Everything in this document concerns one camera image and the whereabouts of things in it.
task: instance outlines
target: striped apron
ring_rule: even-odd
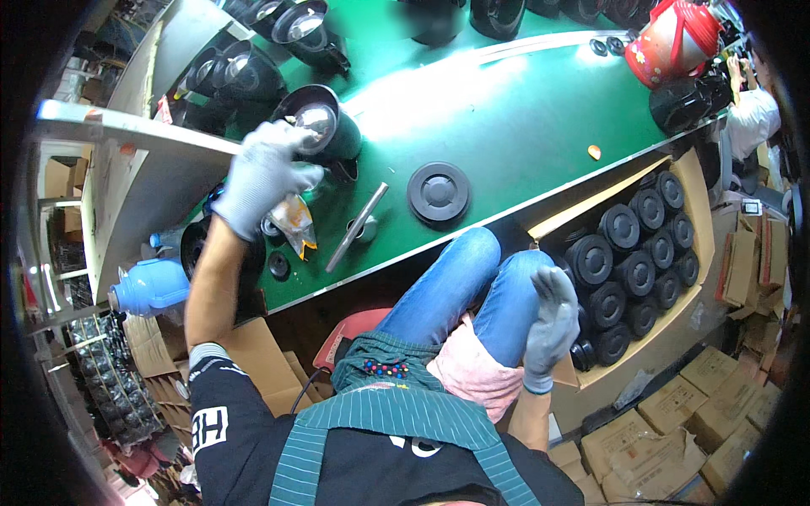
[[[332,376],[337,395],[296,417],[276,468],[269,505],[315,504],[326,434],[346,427],[469,449],[509,506],[539,506],[487,411],[447,393],[425,368],[440,349],[380,332],[358,336]]]

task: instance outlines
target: knee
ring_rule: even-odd
[[[486,228],[471,228],[458,236],[456,242],[481,262],[493,263],[497,267],[501,261],[501,243],[495,234]]]
[[[504,262],[504,268],[515,270],[521,274],[533,274],[542,266],[552,267],[554,261],[546,253],[538,249],[518,251]]]

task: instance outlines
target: gray work glove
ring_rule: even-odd
[[[231,160],[225,191],[211,209],[242,239],[256,238],[258,224],[290,193],[300,194],[323,179],[323,167],[292,167],[292,154],[315,133],[284,120],[264,122],[242,141]]]
[[[523,384],[532,393],[551,391],[552,368],[579,335],[577,293],[571,280],[559,267],[541,267],[531,276],[540,309],[526,340]]]

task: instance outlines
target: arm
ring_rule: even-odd
[[[509,422],[509,434],[530,449],[548,447],[548,412],[554,386],[552,369],[579,335],[577,293],[559,267],[541,267],[531,276],[540,298],[523,356],[523,386]]]
[[[747,58],[743,58],[740,60],[740,63],[743,66],[743,72],[745,73],[745,80],[748,82],[748,89],[756,90],[757,88],[759,88],[757,77],[754,75],[753,68],[751,68],[751,62],[749,62]]]
[[[203,342],[222,343],[230,333],[246,246],[219,216],[213,217],[185,303],[185,342],[189,350]]]
[[[313,134],[285,121],[262,123],[248,134],[233,157],[222,196],[212,206],[205,248],[185,303],[185,340],[189,349],[220,342],[233,327],[237,285],[246,241],[256,239],[258,224],[288,194],[312,188],[323,168],[292,168],[293,152]]]
[[[548,450],[548,413],[551,404],[551,393],[538,395],[522,389],[507,432],[527,448],[545,452]]]
[[[732,54],[726,60],[728,65],[728,75],[731,79],[731,93],[734,96],[734,105],[740,106],[740,87],[743,85],[743,76],[740,74],[740,60],[736,54]]]

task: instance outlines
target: green workbench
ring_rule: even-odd
[[[616,27],[602,17],[596,27],[585,27],[527,11],[518,39],[591,29]],[[650,117],[649,90],[623,58],[598,57],[587,44],[482,66],[465,58],[471,49],[499,43],[467,23],[438,49],[410,39],[348,40],[352,69],[347,78],[319,76],[295,59],[280,67],[290,91],[307,83],[332,87],[355,114],[364,145],[357,182],[319,196],[310,206],[318,250],[307,250],[302,262],[285,244],[280,249],[292,266],[289,279],[281,283],[267,270],[262,273],[259,287],[270,312],[370,274],[466,227],[489,223],[667,140]],[[602,151],[599,161],[588,155],[591,144]],[[467,213],[444,231],[422,224],[405,196],[411,174],[436,160],[457,165],[471,182]],[[352,244],[335,272],[327,274],[324,267],[347,222],[381,181],[390,189],[373,212],[379,222],[376,239]]]

